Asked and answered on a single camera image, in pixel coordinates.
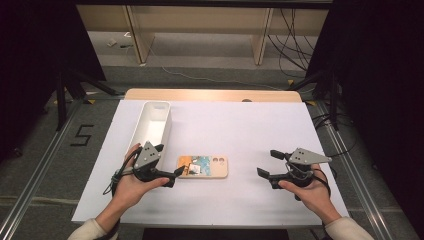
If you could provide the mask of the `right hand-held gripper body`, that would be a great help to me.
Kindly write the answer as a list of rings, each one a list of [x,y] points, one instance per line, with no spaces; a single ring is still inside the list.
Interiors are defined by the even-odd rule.
[[[298,187],[308,186],[313,179],[314,170],[313,164],[329,163],[331,157],[315,153],[303,148],[297,148],[292,153],[289,160],[285,160],[287,172],[278,174],[278,179],[294,183]]]

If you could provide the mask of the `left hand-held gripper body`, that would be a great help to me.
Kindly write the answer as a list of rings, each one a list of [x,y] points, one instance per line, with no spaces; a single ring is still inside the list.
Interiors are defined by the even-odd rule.
[[[156,168],[161,159],[161,152],[156,151],[155,146],[147,141],[143,147],[135,151],[136,157],[133,164],[133,174],[142,182],[150,182],[160,178]]]

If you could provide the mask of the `white plastic storage box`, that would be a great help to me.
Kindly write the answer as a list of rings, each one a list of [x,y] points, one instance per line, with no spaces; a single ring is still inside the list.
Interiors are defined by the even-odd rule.
[[[145,102],[129,146],[132,147],[137,143],[144,145],[146,141],[149,141],[154,146],[163,144],[164,148],[160,152],[161,158],[156,165],[158,169],[162,169],[171,126],[172,116],[169,102]]]

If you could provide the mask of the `beige phone case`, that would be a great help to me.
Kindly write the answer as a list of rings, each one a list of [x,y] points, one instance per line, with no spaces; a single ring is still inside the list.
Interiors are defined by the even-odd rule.
[[[183,168],[181,178],[226,178],[228,159],[225,156],[180,156],[177,167]]]

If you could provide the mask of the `person's right hand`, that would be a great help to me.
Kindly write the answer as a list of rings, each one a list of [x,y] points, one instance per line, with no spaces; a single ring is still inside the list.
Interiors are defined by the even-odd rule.
[[[334,210],[330,193],[327,187],[319,180],[313,180],[307,187],[303,188],[285,180],[280,180],[278,184],[283,189],[298,196],[304,205],[317,215],[330,213]]]

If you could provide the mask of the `person's left hand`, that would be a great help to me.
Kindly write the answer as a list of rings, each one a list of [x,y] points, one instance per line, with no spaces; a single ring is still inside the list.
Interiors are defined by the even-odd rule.
[[[119,181],[110,204],[118,209],[128,209],[137,204],[144,194],[169,182],[166,177],[142,182],[134,175],[125,175]]]

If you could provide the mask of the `white table mat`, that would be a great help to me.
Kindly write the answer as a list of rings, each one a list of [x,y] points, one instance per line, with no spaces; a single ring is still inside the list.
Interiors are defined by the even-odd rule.
[[[177,179],[129,209],[122,222],[167,228],[299,228],[321,221],[286,190],[258,176],[285,171],[273,149],[291,153],[322,147],[302,103],[185,102],[171,104],[171,130],[163,168],[173,171],[182,155],[223,155],[223,179]]]

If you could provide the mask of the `black metal stand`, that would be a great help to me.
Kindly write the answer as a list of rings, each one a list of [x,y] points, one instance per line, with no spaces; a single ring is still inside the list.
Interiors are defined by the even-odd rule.
[[[330,98],[329,121],[333,128],[338,131],[337,124],[337,101],[338,101],[338,82],[336,75],[330,71],[320,70],[314,74],[305,77],[302,81],[289,86],[288,91],[297,91],[308,84],[315,83],[313,97],[323,99],[326,95]]]
[[[73,99],[82,100],[87,93],[83,89],[82,82],[86,82],[91,86],[109,94],[111,96],[123,96],[124,92],[114,90],[99,80],[72,68],[64,68],[57,75],[56,100],[58,109],[57,131],[60,131],[67,121],[67,107],[65,99],[65,91],[68,91]]]

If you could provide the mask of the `black curtain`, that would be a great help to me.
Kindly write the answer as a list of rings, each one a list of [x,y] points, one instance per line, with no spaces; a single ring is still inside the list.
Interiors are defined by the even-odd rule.
[[[333,0],[308,71],[336,80],[372,160],[424,238],[424,0]]]
[[[59,76],[105,75],[74,2],[0,0],[0,162],[24,140]]]

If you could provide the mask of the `beige wooden bench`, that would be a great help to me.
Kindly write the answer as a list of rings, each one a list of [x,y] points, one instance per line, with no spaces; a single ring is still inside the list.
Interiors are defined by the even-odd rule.
[[[88,31],[124,32],[133,37],[136,61],[144,63],[157,33],[248,35],[254,63],[263,60],[268,35],[287,35],[286,19],[297,36],[318,36],[326,10],[236,7],[156,7],[130,5],[79,5]]]

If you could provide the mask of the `aluminium floor rail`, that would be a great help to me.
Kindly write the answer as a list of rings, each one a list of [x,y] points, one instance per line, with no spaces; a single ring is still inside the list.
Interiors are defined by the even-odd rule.
[[[350,154],[350,151],[355,147],[355,144],[348,147],[342,138],[340,129],[336,131],[330,124],[329,110],[326,108],[325,103],[318,103],[317,111],[328,117],[327,120],[323,120],[323,129],[331,139],[331,146],[335,149],[335,153],[331,154],[331,156],[343,165],[346,176],[349,178],[352,186],[352,190],[361,204],[358,208],[348,207],[348,212],[350,214],[353,214],[354,212],[363,213],[367,218],[369,225],[373,229],[376,240],[394,240],[393,235],[388,228],[387,221],[384,219],[382,212],[379,210],[377,202],[371,195],[367,182],[362,177],[359,172],[359,168]]]
[[[0,207],[9,207],[9,211],[0,223],[0,240],[12,239],[82,104],[82,100],[74,100],[68,106],[64,122],[54,132],[43,155],[28,174],[29,178],[23,189],[16,196],[0,194]]]

